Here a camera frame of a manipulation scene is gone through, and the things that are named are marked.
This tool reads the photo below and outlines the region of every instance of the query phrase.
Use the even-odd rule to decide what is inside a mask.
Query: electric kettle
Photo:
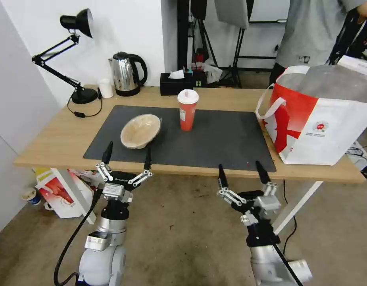
[[[148,78],[148,70],[144,60],[135,54],[119,52],[108,59],[112,70],[116,93],[120,96],[132,96],[140,92]],[[144,77],[140,80],[135,62],[141,64]]]

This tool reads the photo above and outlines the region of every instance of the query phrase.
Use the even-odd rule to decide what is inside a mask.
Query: black desk mat
[[[152,142],[153,164],[207,168],[223,164],[225,169],[256,171],[255,161],[259,160],[268,172],[276,171],[253,112],[197,110],[193,129],[184,132],[177,108],[117,105],[83,157],[101,160],[113,141],[111,161],[143,163],[145,149],[127,149],[120,140],[124,125],[140,114],[162,118],[160,133]]]

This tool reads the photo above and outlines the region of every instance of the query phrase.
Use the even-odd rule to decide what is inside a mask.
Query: white cup lid
[[[178,101],[182,104],[193,104],[199,100],[199,94],[192,89],[184,89],[178,94]]]

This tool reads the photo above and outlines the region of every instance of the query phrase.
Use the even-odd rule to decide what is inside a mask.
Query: white cup
[[[22,199],[32,205],[39,205],[40,203],[40,195],[31,187],[24,192]]]
[[[45,202],[44,204],[43,204],[43,206],[44,206],[44,208],[46,209],[46,210],[48,210],[48,211],[53,211],[54,210],[54,208],[48,203],[48,202]]]
[[[111,81],[108,78],[99,80],[98,84],[103,98],[111,98],[113,96]]]

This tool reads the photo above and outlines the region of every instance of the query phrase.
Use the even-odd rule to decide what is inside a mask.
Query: black lamp shade
[[[89,9],[81,10],[76,17],[63,15],[60,17],[60,24],[70,30],[79,30],[84,35],[92,38],[90,25],[92,25],[92,14]]]

